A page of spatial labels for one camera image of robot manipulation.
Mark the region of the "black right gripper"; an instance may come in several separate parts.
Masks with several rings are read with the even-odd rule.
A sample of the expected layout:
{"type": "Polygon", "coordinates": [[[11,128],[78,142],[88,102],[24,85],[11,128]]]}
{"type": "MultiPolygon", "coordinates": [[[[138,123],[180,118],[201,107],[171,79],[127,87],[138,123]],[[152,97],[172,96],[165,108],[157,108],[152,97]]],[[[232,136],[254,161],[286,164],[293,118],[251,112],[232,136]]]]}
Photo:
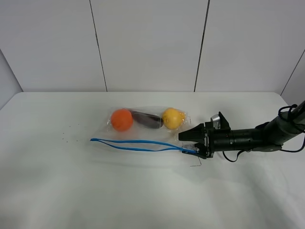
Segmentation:
{"type": "Polygon", "coordinates": [[[213,158],[215,152],[232,149],[232,131],[227,121],[220,122],[220,129],[214,128],[212,121],[199,124],[196,127],[178,134],[179,141],[196,142],[183,146],[183,153],[197,156],[201,159],[213,158]]]}

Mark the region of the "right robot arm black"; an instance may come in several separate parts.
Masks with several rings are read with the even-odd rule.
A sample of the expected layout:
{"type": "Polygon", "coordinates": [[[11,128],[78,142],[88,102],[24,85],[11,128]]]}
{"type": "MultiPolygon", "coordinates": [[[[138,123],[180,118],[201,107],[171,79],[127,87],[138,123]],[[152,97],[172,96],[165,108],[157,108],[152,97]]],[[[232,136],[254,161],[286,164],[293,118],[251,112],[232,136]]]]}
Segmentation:
{"type": "Polygon", "coordinates": [[[209,122],[178,134],[183,142],[194,142],[193,155],[212,158],[215,152],[283,151],[285,142],[305,132],[305,104],[290,105],[278,110],[277,117],[252,129],[233,130],[222,113],[209,122]]]}

